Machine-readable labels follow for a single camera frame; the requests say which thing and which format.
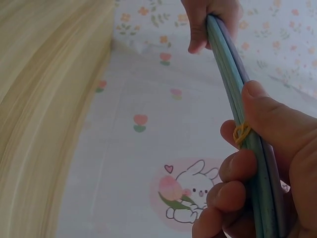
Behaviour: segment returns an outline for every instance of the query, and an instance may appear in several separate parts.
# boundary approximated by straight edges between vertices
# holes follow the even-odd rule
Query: light wood panel
[[[112,0],[0,0],[0,237],[53,238]]]

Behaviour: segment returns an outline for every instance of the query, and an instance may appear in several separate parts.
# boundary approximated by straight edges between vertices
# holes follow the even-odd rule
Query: mattress
[[[241,0],[236,42],[251,79],[317,116],[317,2]],[[235,149],[212,51],[187,52],[179,0],[116,0],[111,62],[96,88],[70,167],[58,238],[189,238],[199,214],[170,215],[162,196],[185,174],[197,206]],[[205,175],[199,178],[196,174]]]

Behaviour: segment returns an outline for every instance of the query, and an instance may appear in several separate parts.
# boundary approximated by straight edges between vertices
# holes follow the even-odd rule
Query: cartoon rabbit
[[[181,172],[176,181],[179,182],[183,188],[184,195],[188,196],[194,204],[188,201],[181,201],[181,203],[190,209],[168,208],[166,217],[174,219],[180,223],[194,223],[199,218],[203,209],[207,207],[207,193],[214,186],[212,181],[218,176],[218,169],[213,168],[207,173],[201,173],[205,167],[205,162],[199,160],[186,171]]]

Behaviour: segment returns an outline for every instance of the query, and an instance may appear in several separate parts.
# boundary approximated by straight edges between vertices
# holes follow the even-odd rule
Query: rubber band
[[[237,126],[233,131],[234,142],[238,145],[238,148],[241,149],[242,143],[245,138],[249,135],[251,127],[247,122],[242,123]]]

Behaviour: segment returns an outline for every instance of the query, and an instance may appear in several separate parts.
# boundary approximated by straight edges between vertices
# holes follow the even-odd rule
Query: finger
[[[254,224],[253,212],[251,210],[243,213],[232,213],[224,216],[227,224],[223,226],[223,230],[232,238],[255,238],[256,229]]]
[[[193,238],[212,238],[222,231],[222,213],[215,207],[202,211],[192,228]]]
[[[238,148],[237,144],[235,143],[233,139],[233,131],[236,128],[236,123],[234,120],[227,120],[225,121],[221,128],[220,128],[220,134],[223,139],[225,139],[230,145],[232,145],[235,148]]]
[[[222,228],[232,238],[256,237],[251,204],[239,181],[215,185],[207,196],[208,207],[223,213]]]
[[[223,182],[250,180],[257,173],[257,159],[251,150],[240,150],[221,164],[219,176]]]
[[[243,208],[246,189],[239,181],[216,184],[207,195],[208,207],[216,207],[223,213],[236,212]]]
[[[283,154],[288,165],[317,137],[317,119],[270,98],[258,82],[244,86],[242,99],[251,128]]]
[[[235,41],[239,20],[243,16],[239,0],[210,0],[209,2],[207,12],[218,16],[223,21],[231,38]]]
[[[317,119],[270,98],[255,81],[244,86],[242,99],[251,128],[284,155],[302,226],[317,230]]]
[[[206,2],[183,0],[182,3],[186,9],[191,32],[188,52],[195,54],[207,45]]]
[[[236,127],[236,123],[234,120],[227,120],[222,124],[220,128],[220,134],[229,144],[237,148],[237,145],[233,139],[233,131],[235,127]],[[280,179],[289,185],[290,184],[289,174],[288,174],[289,166],[285,164],[286,159],[284,158],[283,154],[281,154],[279,151],[275,149],[274,149],[274,153],[275,153],[275,159],[276,159]]]

